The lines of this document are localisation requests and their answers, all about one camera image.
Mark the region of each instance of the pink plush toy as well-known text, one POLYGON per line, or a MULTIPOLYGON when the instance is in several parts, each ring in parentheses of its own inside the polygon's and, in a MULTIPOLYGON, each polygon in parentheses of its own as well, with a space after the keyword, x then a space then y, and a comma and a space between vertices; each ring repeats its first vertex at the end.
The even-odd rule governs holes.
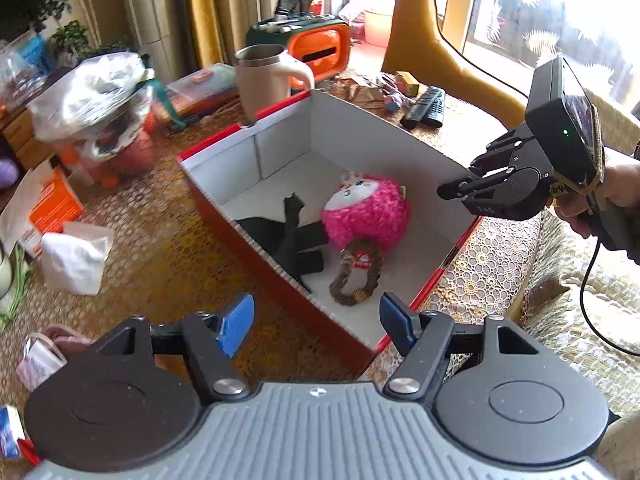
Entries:
POLYGON ((410 216, 404 187, 388 178, 351 173, 324 205, 322 223, 340 250, 354 238, 373 238, 386 252, 398 244, 410 216))

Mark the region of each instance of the patterned tablecloth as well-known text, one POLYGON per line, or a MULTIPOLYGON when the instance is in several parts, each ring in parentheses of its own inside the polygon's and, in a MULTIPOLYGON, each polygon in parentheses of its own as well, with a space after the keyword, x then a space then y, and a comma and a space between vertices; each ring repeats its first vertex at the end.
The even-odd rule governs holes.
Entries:
MULTIPOLYGON (((340 84, 324 88, 338 97, 346 95, 340 84)), ((397 124, 400 117, 385 118, 397 124)), ((0 404, 22 409, 28 396, 15 367, 29 332, 63 323, 97 337, 133 313, 152 322, 171 322, 188 312, 215 311, 240 292, 252 293, 258 306, 254 326, 234 361, 251 384, 354 378, 338 356, 292 320, 206 230, 189 199, 175 156, 242 119, 241 107, 235 104, 206 127, 192 126, 159 142, 159 161, 148 175, 116 193, 94 194, 86 200, 80 220, 115 231, 100 293, 75 296, 50 290, 39 264, 34 266, 20 312, 0 335, 0 404)), ((468 165, 503 132, 504 127, 488 114, 447 96, 444 127, 418 129, 414 135, 468 165)), ((483 220, 422 308, 444 310, 465 322, 480 322, 487 312, 504 312, 526 278, 539 228, 538 218, 518 223, 483 220)), ((364 377, 383 382, 398 362, 390 345, 364 377)), ((19 478, 24 471, 23 463, 0 462, 2 480, 19 478)))

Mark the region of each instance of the brown ring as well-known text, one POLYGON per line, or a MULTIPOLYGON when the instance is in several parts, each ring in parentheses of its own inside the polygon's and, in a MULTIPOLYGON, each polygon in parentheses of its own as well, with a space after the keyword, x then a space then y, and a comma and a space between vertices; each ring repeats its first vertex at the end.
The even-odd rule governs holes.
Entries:
POLYGON ((378 286, 378 279, 382 270, 383 258, 378 244, 371 238, 355 238, 346 245, 341 255, 342 259, 338 275, 329 285, 329 293, 337 303, 344 306, 353 306, 368 300, 378 286), (367 283, 363 287, 354 290, 351 294, 343 294, 342 290, 351 275, 351 269, 353 269, 353 253, 358 249, 366 250, 371 256, 371 266, 367 270, 367 283))

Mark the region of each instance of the white travel mug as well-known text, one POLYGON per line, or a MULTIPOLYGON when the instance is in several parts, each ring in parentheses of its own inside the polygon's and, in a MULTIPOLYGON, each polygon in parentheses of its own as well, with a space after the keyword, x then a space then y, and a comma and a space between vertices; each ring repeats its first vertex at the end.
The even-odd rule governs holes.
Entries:
POLYGON ((289 77, 314 87, 314 74, 302 61, 290 56, 279 44, 258 44, 236 52, 236 77, 242 107, 250 121, 255 115, 289 97, 289 77))

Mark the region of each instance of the device screen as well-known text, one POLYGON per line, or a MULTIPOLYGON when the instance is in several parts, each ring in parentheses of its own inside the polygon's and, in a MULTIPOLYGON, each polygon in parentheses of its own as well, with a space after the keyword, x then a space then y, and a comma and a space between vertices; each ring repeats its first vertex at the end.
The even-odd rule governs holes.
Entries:
POLYGON ((563 60, 564 70, 564 106, 574 122, 578 133, 582 137, 587 149, 593 155, 593 118, 591 116, 591 102, 584 94, 574 71, 563 60))

